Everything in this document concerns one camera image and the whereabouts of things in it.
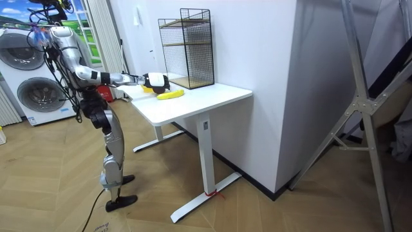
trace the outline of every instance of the humanoid robot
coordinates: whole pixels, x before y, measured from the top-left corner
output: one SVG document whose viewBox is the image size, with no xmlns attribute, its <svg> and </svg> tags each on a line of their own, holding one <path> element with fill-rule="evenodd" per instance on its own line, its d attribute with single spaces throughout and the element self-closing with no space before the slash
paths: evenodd
<svg viewBox="0 0 412 232">
<path fill-rule="evenodd" d="M 103 188 L 110 191 L 111 200 L 106 204 L 106 211 L 126 207 L 137 201 L 136 195 L 122 197 L 123 184 L 135 179 L 134 175 L 123 176 L 124 138 L 122 128 L 115 112 L 97 91 L 99 85 L 121 86 L 142 84 L 156 93 L 170 89 L 169 81 L 161 73 L 148 73 L 143 76 L 128 73 L 106 73 L 87 66 L 88 51 L 70 27 L 63 26 L 61 20 L 67 19 L 64 9 L 70 9 L 70 2 L 60 0 L 30 0 L 43 5 L 43 10 L 32 11 L 32 15 L 41 13 L 48 24 L 49 45 L 44 47 L 48 66 L 58 71 L 68 84 L 67 92 L 76 92 L 81 97 L 80 109 L 91 120 L 95 128 L 101 128 L 106 143 L 107 155 L 103 161 L 104 171 L 100 176 Z M 50 10 L 58 10 L 57 15 L 48 15 Z"/>
</svg>

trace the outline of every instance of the red string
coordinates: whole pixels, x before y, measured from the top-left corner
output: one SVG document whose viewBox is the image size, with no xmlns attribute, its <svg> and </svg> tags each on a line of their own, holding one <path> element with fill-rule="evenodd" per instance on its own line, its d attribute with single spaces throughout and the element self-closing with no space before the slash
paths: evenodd
<svg viewBox="0 0 412 232">
<path fill-rule="evenodd" d="M 217 189 L 215 189 L 213 192 L 211 192 L 211 193 L 209 193 L 209 194 L 205 193 L 205 195 L 208 196 L 208 197 L 212 197 L 212 196 L 215 196 L 215 195 L 219 195 L 219 196 L 221 196 L 224 200 L 226 200 L 225 196 L 224 196 L 223 194 L 221 194 L 220 192 L 218 192 Z"/>
</svg>

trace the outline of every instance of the banana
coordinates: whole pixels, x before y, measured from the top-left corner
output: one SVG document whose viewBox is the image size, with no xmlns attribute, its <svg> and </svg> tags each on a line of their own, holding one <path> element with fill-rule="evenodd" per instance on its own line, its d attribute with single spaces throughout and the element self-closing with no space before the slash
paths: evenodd
<svg viewBox="0 0 412 232">
<path fill-rule="evenodd" d="M 159 94 L 159 95 L 157 95 L 157 99 L 159 99 L 159 100 L 172 99 L 172 98 L 175 98 L 175 97 L 180 97 L 183 94 L 185 94 L 184 90 L 176 90 L 176 91 L 169 92 L 169 93 Z"/>
</svg>

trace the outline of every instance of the washing machine door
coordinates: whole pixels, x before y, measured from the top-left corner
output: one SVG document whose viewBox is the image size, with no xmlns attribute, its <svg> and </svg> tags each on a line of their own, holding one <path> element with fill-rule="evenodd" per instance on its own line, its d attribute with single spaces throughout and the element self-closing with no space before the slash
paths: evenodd
<svg viewBox="0 0 412 232">
<path fill-rule="evenodd" d="M 44 62 L 41 50 L 40 46 L 34 46 L 31 37 L 17 33 L 0 36 L 0 60 L 13 68 L 19 70 L 39 68 Z"/>
<path fill-rule="evenodd" d="M 38 112 L 58 110 L 65 99 L 57 82 L 44 77 L 23 81 L 17 89 L 17 96 L 24 106 Z"/>
</svg>

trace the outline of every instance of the black metal rack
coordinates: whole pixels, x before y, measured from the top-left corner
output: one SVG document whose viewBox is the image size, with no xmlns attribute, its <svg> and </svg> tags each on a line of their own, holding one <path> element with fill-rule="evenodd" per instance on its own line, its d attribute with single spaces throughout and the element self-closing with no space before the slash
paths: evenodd
<svg viewBox="0 0 412 232">
<path fill-rule="evenodd" d="M 159 19 L 169 80 L 188 89 L 214 84 L 211 14 L 180 9 L 180 19 Z"/>
</svg>

